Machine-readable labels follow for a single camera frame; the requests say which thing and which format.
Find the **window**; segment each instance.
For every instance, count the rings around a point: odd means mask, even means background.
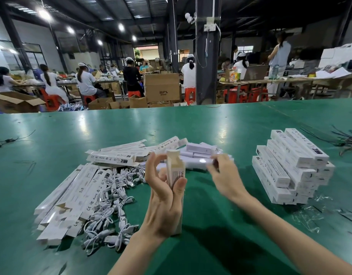
[[[18,54],[11,41],[0,40],[0,50],[2,51],[10,70],[23,70]],[[23,48],[27,53],[33,69],[38,69],[40,64],[47,64],[39,44],[23,43]]]
[[[251,53],[254,50],[253,46],[238,46],[238,51],[243,51],[245,53]]]
[[[190,49],[181,49],[181,50],[179,50],[178,51],[178,61],[182,62],[183,60],[185,60],[184,63],[186,63],[186,58],[187,58],[188,55],[190,55]]]

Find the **forearm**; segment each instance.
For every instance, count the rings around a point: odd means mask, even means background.
[[[305,275],[352,274],[352,265],[265,208],[251,197],[236,201]]]
[[[162,241],[135,233],[108,275],[141,275]]]

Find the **hand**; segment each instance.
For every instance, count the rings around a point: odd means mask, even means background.
[[[167,169],[162,168],[157,174],[156,167],[167,159],[166,154],[151,153],[146,162],[146,182],[151,187],[148,210],[139,233],[151,239],[163,241],[171,236],[180,221],[182,213],[182,197],[187,179],[182,177],[176,181],[173,190],[169,187]]]
[[[211,158],[218,161],[219,172],[213,165],[208,165],[212,179],[218,191],[229,200],[239,205],[246,198],[252,197],[244,187],[237,166],[227,154],[213,155]]]

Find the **left hand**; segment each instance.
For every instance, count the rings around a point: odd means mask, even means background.
[[[151,153],[146,162],[146,182],[151,187],[151,197],[143,224],[138,233],[163,241],[174,233],[182,213],[182,197],[184,195],[187,179],[179,178],[173,186],[169,187],[167,169],[162,168],[159,173],[157,165],[167,159],[166,154]]]

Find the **right hand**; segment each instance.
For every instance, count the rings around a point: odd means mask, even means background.
[[[211,158],[218,161],[219,172],[213,165],[208,165],[208,171],[218,191],[229,200],[239,203],[252,197],[244,187],[237,166],[227,154],[213,155]]]

